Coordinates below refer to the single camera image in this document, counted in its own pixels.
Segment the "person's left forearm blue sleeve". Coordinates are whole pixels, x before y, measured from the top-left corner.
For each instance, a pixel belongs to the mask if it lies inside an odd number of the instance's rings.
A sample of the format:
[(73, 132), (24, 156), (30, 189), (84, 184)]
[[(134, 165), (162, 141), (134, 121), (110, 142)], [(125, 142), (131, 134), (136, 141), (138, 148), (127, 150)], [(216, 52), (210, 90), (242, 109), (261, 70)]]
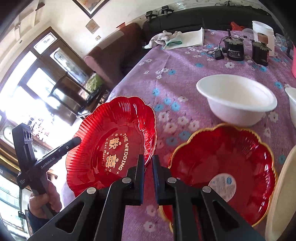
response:
[(31, 213), (30, 209), (28, 208), (28, 223), (31, 226), (32, 233), (37, 232), (40, 228), (42, 228), (49, 220), (47, 218), (38, 218)]

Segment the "person's left hand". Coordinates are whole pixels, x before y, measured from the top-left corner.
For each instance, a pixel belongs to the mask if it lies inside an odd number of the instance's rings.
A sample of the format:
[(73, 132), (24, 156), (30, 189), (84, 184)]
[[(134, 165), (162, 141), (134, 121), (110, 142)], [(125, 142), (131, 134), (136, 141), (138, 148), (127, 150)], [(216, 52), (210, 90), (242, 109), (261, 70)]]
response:
[(55, 212), (59, 212), (62, 209), (62, 203), (60, 201), (60, 195), (57, 192), (54, 184), (48, 180), (48, 192), (34, 196), (31, 193), (29, 198), (29, 210), (37, 218), (48, 219), (46, 213), (42, 209), (47, 203), (50, 204), (51, 209)]

